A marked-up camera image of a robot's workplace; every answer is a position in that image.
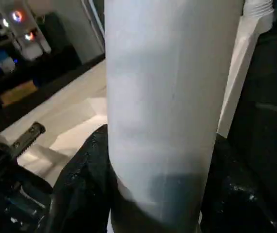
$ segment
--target black fabric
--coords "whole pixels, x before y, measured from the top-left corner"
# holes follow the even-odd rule
[[[262,182],[277,215],[277,26],[259,38],[228,140]]]
[[[96,130],[62,170],[53,190],[49,233],[106,232],[110,203],[107,125]]]

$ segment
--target white paper tube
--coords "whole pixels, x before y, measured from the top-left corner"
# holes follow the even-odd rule
[[[242,0],[106,0],[116,233],[194,232]]]

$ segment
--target wall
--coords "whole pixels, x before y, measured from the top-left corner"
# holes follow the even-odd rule
[[[51,0],[82,63],[102,54],[80,0]]]

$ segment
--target red light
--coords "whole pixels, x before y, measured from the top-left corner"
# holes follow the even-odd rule
[[[16,21],[16,22],[21,22],[23,19],[23,14],[20,11],[14,11],[12,13],[12,18]]]
[[[25,39],[27,39],[27,40],[33,40],[34,39],[33,33],[25,34]]]

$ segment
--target white cylinder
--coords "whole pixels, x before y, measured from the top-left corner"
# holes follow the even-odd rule
[[[194,232],[242,0],[106,0],[115,233]]]

